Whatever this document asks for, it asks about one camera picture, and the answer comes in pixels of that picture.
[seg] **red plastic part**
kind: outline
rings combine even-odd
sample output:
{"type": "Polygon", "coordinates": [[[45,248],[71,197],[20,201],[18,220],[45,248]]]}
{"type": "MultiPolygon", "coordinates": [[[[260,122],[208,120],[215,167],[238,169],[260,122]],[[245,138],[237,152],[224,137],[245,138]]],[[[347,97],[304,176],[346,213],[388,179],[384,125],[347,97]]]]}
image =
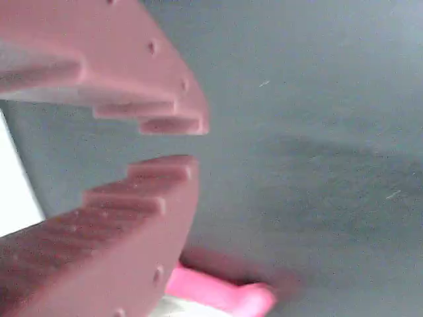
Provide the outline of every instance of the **red plastic part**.
{"type": "Polygon", "coordinates": [[[0,316],[149,313],[192,223],[198,163],[156,158],[129,172],[85,192],[81,208],[0,238],[0,316]]]}
{"type": "Polygon", "coordinates": [[[220,309],[234,317],[264,317],[276,303],[276,296],[264,283],[236,286],[181,265],[173,270],[166,294],[220,309]]]}
{"type": "Polygon", "coordinates": [[[137,0],[0,1],[0,98],[93,107],[148,134],[205,134],[207,102],[137,0]]]}

